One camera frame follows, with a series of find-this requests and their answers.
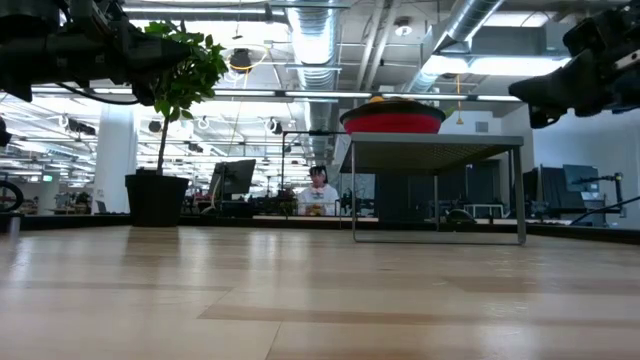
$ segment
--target metal table leg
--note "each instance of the metal table leg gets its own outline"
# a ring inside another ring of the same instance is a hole
[[[527,224],[524,214],[524,183],[522,181],[522,157],[520,148],[513,149],[513,172],[515,176],[516,216],[518,218],[518,243],[524,245],[527,242]]]
[[[440,231],[440,200],[438,199],[438,175],[433,177],[433,210],[436,216],[436,231]]]
[[[356,239],[356,143],[351,142],[351,232],[353,234],[353,241]]]

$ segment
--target woman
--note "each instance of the woman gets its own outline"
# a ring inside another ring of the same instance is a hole
[[[298,215],[336,216],[338,192],[327,184],[327,168],[314,166],[309,169],[311,186],[298,195]]]

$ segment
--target potted plant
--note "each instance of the potted plant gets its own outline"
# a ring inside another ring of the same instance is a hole
[[[215,95],[213,86],[227,72],[227,66],[220,54],[224,48],[214,44],[211,35],[187,32],[184,21],[179,26],[169,21],[151,22],[144,30],[190,46],[191,55],[162,72],[155,86],[154,109],[164,118],[157,170],[127,175],[125,185],[134,226],[176,226],[189,180],[162,174],[169,124],[180,118],[193,120],[191,105]]]

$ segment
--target cable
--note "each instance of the cable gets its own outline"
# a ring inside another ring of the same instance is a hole
[[[577,222],[579,222],[580,220],[582,220],[582,219],[586,218],[586,217],[587,217],[587,216],[589,216],[589,215],[599,213],[600,211],[605,211],[605,210],[613,209],[613,208],[615,208],[615,207],[620,207],[620,206],[622,206],[622,205],[627,205],[628,203],[632,203],[632,202],[634,202],[634,201],[638,201],[638,200],[640,200],[640,196],[636,196],[636,197],[634,197],[633,199],[629,199],[629,200],[621,201],[621,202],[619,202],[619,203],[617,203],[617,204],[613,204],[613,205],[605,206],[605,207],[603,207],[603,208],[599,208],[599,209],[591,210],[591,211],[589,211],[589,212],[584,213],[584,214],[583,214],[582,216],[580,216],[579,218],[577,218],[577,219],[573,220],[573,221],[571,222],[571,224],[570,224],[570,225],[575,225]]]
[[[231,57],[233,56],[233,53],[231,53],[231,54],[229,54],[229,56],[227,56],[227,63],[229,64],[230,68],[232,68],[234,70],[246,71],[247,74],[248,74],[249,70],[253,69],[254,67],[256,67],[256,66],[258,66],[260,64],[262,64],[264,62],[264,59],[267,58],[267,55],[269,55],[269,48],[267,48],[266,46],[263,46],[263,48],[264,48],[264,54],[262,55],[262,59],[260,59],[260,61],[258,61],[257,63],[255,63],[253,65],[250,65],[250,66],[233,66],[233,65],[231,65]]]
[[[247,81],[249,80],[249,70],[245,70],[245,76],[244,76],[244,88],[247,88]],[[238,105],[238,114],[236,115],[236,121],[235,124],[233,124],[233,132],[231,133],[231,142],[229,143],[229,151],[227,151],[227,157],[229,157],[229,155],[231,154],[231,147],[233,146],[233,140],[236,137],[236,130],[238,129],[238,120],[240,119],[240,110],[242,109],[242,101],[240,101],[240,104]]]
[[[65,85],[63,83],[56,83],[56,85],[60,86],[61,88],[71,91],[72,93],[76,94],[76,95],[80,95],[80,96],[84,96],[87,99],[91,99],[91,100],[95,100],[98,102],[102,102],[105,104],[111,104],[111,105],[135,105],[140,103],[140,101],[138,99],[136,100],[132,100],[132,101],[116,101],[116,100],[109,100],[109,99],[103,99],[99,96],[95,96],[95,95],[91,95],[88,94],[84,91],[80,91],[78,89],[72,88],[71,86]]]

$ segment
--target light fixture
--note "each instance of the light fixture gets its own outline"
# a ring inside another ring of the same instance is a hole
[[[20,140],[28,142],[76,142],[75,139],[70,138],[25,138]]]
[[[469,65],[469,73],[498,76],[540,76],[563,67],[570,60],[569,58],[486,56],[472,61]]]
[[[463,101],[468,98],[467,95],[446,95],[446,94],[382,94],[383,98],[399,97],[413,100],[443,100],[443,101]]]
[[[313,65],[313,64],[286,64],[284,68],[289,70],[328,70],[328,71],[342,71],[340,66],[328,66],[328,65]]]
[[[122,8],[125,12],[142,13],[199,13],[199,14],[264,14],[264,10],[257,9],[224,9],[211,7],[132,7]]]
[[[67,115],[62,115],[58,117],[58,125],[61,128],[67,128],[67,126],[69,126],[69,118],[67,117]]]
[[[396,26],[396,35],[398,36],[407,36],[411,34],[413,29],[409,26],[411,22],[411,18],[408,16],[401,16],[396,19],[393,25]]]
[[[309,98],[359,98],[368,99],[371,97],[368,92],[336,92],[336,91],[287,91],[285,96],[309,97]]]
[[[218,96],[275,96],[275,91],[263,91],[263,90],[216,90]]]
[[[491,101],[491,102],[520,102],[515,96],[504,95],[478,95],[478,101]]]
[[[9,175],[24,175],[24,176],[35,176],[35,175],[42,175],[41,171],[5,171],[5,173],[9,174]]]
[[[203,117],[202,119],[198,120],[198,129],[200,130],[206,130],[209,128],[209,120],[207,120],[207,117]]]
[[[98,88],[93,89],[98,94],[117,94],[117,95],[129,95],[131,94],[130,88]]]
[[[466,60],[456,57],[433,55],[422,66],[424,74],[464,74],[469,72]]]

